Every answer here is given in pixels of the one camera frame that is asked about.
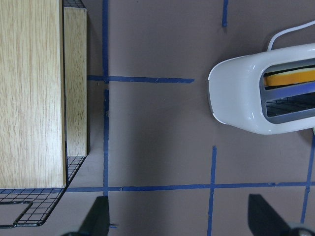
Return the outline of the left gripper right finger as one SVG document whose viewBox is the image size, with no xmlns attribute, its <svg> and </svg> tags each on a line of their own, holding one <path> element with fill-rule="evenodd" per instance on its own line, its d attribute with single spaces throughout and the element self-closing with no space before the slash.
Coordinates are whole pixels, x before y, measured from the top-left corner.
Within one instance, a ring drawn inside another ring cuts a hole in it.
<svg viewBox="0 0 315 236">
<path fill-rule="evenodd" d="M 288 224 L 260 194 L 249 194 L 248 226 L 254 236 L 313 236 L 304 224 Z"/>
</svg>

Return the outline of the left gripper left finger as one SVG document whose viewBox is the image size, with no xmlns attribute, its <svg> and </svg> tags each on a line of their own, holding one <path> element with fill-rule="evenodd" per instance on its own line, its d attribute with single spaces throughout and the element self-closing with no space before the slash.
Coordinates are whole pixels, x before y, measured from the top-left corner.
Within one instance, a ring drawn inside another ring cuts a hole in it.
<svg viewBox="0 0 315 236">
<path fill-rule="evenodd" d="M 76 232 L 63 236 L 107 236 L 110 228 L 109 201 L 107 196 L 96 198 L 86 218 Z"/>
</svg>

